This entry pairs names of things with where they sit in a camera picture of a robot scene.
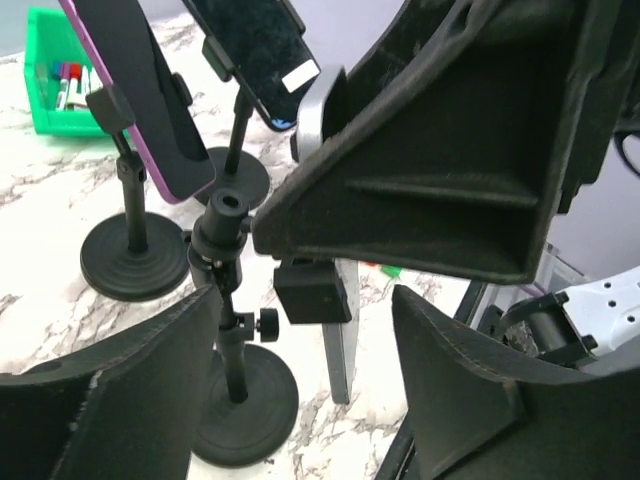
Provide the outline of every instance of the smartphone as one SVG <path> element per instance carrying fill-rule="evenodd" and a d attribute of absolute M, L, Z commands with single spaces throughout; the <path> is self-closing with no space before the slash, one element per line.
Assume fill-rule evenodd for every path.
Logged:
<path fill-rule="evenodd" d="M 183 0 L 233 65 L 233 75 L 264 122 L 295 126 L 298 107 L 320 69 L 293 7 L 283 0 Z"/>
<path fill-rule="evenodd" d="M 162 198 L 206 189 L 215 167 L 138 1 L 59 1 L 103 85 L 118 85 L 131 106 L 131 140 Z"/>

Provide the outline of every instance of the gray wall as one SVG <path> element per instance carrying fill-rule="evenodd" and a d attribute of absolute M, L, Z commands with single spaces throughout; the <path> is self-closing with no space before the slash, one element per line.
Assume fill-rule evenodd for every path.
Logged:
<path fill-rule="evenodd" d="M 139 0 L 150 20 L 184 12 L 180 0 Z M 389 24 L 402 0 L 292 0 L 321 64 L 351 68 Z M 57 0 L 0 0 L 0 56 L 24 50 L 30 7 L 59 8 Z"/>
<path fill-rule="evenodd" d="M 183 12 L 180 0 L 139 0 L 151 20 Z M 306 40 L 321 64 L 351 68 L 389 24 L 402 0 L 293 0 Z M 57 0 L 0 0 L 0 55 L 24 49 L 31 6 Z M 640 146 L 634 153 L 640 156 Z M 609 152 L 599 181 L 585 187 L 570 214 L 558 217 L 550 240 L 578 270 L 598 277 L 640 264 L 640 183 Z"/>

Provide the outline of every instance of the marble countertop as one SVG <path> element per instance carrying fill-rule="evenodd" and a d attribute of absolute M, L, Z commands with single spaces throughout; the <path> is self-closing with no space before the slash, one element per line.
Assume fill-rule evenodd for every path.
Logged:
<path fill-rule="evenodd" d="M 188 16 L 154 26 L 172 70 L 193 94 L 192 113 L 207 146 L 226 145 L 236 85 L 222 84 L 200 54 L 202 35 Z M 35 364 L 91 345 L 163 310 L 191 290 L 190 280 L 152 302 L 126 304 L 96 294 L 79 266 L 80 246 L 91 228 L 122 211 L 109 139 L 37 136 L 22 76 L 23 55 L 0 58 L 0 372 Z M 268 167 L 277 187 L 295 168 L 286 135 L 251 120 L 245 149 Z M 171 206 L 147 184 L 147 209 L 190 228 L 203 211 L 197 202 Z M 234 295 L 241 310 L 277 307 L 271 285 L 275 262 L 243 253 L 245 280 Z M 390 293 L 412 286 L 453 314 L 467 286 L 457 279 L 405 271 L 390 279 L 363 266 L 360 336 L 354 400 L 336 406 L 320 327 L 282 321 L 270 346 L 291 367 L 300 390 L 300 413 L 289 442 L 273 458 L 246 469 L 222 470 L 197 458 L 189 480 L 370 479 L 405 414 L 406 404 L 391 322 Z"/>

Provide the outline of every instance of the adjustment knob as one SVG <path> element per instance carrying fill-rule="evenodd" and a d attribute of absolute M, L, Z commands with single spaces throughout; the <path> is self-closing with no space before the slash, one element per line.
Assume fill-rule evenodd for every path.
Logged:
<path fill-rule="evenodd" d="M 260 333 L 260 341 L 275 342 L 280 336 L 280 321 L 275 308 L 260 309 L 260 318 L 256 322 L 256 330 Z"/>

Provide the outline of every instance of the black metal pole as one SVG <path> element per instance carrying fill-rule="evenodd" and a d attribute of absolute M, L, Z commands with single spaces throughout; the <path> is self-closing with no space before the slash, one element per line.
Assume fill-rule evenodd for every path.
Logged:
<path fill-rule="evenodd" d="M 120 154 L 116 161 L 116 168 L 118 178 L 122 182 L 129 250 L 133 253 L 143 253 L 149 246 L 144 203 L 144 181 L 146 180 L 144 164 L 138 154 L 131 151 L 122 133 L 114 135 L 113 141 Z"/>
<path fill-rule="evenodd" d="M 236 95 L 236 104 L 233 107 L 233 112 L 236 116 L 233 120 L 229 151 L 224 165 L 224 172 L 229 175 L 234 175 L 238 171 L 238 163 L 240 162 L 240 155 L 242 154 L 244 137 L 247 133 L 249 120 L 253 114 L 253 105 L 251 105 L 251 102 L 243 93 L 242 89 L 240 89 Z"/>
<path fill-rule="evenodd" d="M 237 338 L 237 335 L 234 335 L 231 330 L 236 327 L 238 322 L 231 297 L 225 296 L 222 301 L 222 320 L 216 346 L 224 364 L 229 399 L 233 403 L 242 403 L 249 396 L 244 365 L 245 342 Z"/>

